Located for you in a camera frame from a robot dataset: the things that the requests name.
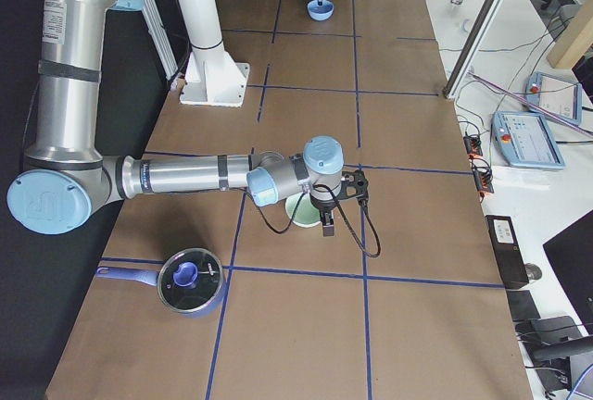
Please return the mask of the green bowl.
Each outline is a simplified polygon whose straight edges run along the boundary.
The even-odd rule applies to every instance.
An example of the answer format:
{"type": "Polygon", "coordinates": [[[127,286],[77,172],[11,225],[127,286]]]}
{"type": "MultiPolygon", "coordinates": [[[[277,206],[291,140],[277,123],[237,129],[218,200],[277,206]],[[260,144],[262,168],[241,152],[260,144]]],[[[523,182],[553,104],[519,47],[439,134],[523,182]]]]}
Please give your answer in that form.
{"type": "Polygon", "coordinates": [[[321,223],[319,210],[311,203],[309,194],[293,194],[285,199],[286,216],[302,228],[311,228],[321,223]]]}

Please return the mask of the blue bowl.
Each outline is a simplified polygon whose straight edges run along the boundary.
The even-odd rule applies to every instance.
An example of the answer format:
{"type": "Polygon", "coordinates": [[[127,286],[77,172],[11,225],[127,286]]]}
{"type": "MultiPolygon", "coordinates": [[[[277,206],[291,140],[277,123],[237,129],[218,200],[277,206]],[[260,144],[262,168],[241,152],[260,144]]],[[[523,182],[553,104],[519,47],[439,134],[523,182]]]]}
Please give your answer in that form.
{"type": "Polygon", "coordinates": [[[311,0],[307,3],[309,17],[315,21],[325,21],[334,14],[334,3],[330,0],[311,0]]]}

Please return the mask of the blue saucepan with glass lid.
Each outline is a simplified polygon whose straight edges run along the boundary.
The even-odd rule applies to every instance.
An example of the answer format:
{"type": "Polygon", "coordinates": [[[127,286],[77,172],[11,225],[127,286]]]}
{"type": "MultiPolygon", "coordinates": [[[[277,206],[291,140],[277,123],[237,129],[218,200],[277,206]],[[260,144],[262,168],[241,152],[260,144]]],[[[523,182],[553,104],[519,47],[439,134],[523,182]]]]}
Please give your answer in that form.
{"type": "Polygon", "coordinates": [[[221,262],[203,248],[176,253],[159,271],[102,266],[95,275],[154,286],[167,308],[188,318],[208,315],[221,304],[227,292],[221,262]]]}

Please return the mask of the black power box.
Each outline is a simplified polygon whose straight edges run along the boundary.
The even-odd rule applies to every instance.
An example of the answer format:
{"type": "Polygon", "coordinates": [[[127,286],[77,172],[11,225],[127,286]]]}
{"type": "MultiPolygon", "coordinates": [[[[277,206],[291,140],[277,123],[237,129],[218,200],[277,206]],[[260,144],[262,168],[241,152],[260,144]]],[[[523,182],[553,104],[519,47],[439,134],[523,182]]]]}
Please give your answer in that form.
{"type": "Polygon", "coordinates": [[[512,290],[523,288],[529,280],[511,218],[486,215],[486,225],[498,272],[505,288],[512,290]]]}

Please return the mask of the near teach pendant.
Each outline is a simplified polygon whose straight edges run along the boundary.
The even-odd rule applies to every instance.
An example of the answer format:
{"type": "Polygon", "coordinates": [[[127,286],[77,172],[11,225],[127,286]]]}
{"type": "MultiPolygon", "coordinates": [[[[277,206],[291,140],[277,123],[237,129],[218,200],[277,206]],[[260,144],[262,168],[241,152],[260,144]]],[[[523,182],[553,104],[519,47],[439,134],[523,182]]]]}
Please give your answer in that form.
{"type": "Polygon", "coordinates": [[[510,166],[522,169],[565,168],[543,115],[497,111],[492,115],[491,126],[500,153],[510,166]]]}

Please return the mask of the teach pendant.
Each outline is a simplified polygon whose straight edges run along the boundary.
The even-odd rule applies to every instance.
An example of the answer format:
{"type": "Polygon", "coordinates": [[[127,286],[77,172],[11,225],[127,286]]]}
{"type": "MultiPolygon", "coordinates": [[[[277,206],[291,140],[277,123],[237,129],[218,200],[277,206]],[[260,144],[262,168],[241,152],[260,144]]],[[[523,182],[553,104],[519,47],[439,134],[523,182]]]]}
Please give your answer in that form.
{"type": "Polygon", "coordinates": [[[500,153],[510,166],[522,169],[565,168],[543,115],[497,111],[492,115],[491,126],[500,153]]]}
{"type": "Polygon", "coordinates": [[[582,121],[582,93],[580,82],[540,71],[533,73],[525,86],[525,98],[531,105],[546,109],[576,125],[582,121]]]}

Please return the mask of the black monitor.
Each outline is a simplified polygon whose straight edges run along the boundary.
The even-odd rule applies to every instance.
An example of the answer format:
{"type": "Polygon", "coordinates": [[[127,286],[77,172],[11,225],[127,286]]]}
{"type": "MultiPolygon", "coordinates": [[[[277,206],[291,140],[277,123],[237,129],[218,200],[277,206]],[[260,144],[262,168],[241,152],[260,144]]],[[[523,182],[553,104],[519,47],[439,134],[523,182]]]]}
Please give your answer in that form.
{"type": "Polygon", "coordinates": [[[543,247],[576,314],[592,332],[592,214],[549,239],[543,247]]]}

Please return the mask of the far teach pendant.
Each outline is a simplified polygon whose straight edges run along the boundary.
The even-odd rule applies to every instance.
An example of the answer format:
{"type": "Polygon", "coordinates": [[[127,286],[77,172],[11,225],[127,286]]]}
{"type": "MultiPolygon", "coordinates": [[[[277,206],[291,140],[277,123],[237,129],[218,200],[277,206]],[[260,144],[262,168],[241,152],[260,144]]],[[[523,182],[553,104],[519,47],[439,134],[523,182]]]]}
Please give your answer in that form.
{"type": "Polygon", "coordinates": [[[580,82],[540,71],[533,73],[525,86],[525,98],[531,105],[546,109],[576,125],[582,121],[582,93],[580,82]]]}

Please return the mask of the wooden board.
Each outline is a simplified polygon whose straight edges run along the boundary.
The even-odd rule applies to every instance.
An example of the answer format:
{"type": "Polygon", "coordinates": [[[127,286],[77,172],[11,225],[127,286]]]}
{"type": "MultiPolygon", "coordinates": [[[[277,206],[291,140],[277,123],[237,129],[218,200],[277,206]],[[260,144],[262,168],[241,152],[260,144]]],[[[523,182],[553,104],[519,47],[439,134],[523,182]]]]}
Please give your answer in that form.
{"type": "Polygon", "coordinates": [[[547,55],[553,68],[572,69],[592,45],[592,13],[593,0],[586,0],[547,55]]]}

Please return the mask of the aluminium frame post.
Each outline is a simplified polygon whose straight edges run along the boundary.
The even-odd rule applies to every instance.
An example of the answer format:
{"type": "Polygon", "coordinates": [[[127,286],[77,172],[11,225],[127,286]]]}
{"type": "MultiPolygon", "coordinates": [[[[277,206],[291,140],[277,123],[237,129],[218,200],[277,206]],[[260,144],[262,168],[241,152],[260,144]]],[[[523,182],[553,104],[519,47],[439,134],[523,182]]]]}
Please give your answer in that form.
{"type": "Polygon", "coordinates": [[[473,59],[477,55],[502,2],[503,0],[484,1],[477,18],[474,21],[472,29],[469,32],[469,36],[461,49],[458,60],[448,78],[448,82],[443,89],[443,95],[447,99],[454,99],[458,94],[461,83],[469,73],[473,59]]]}

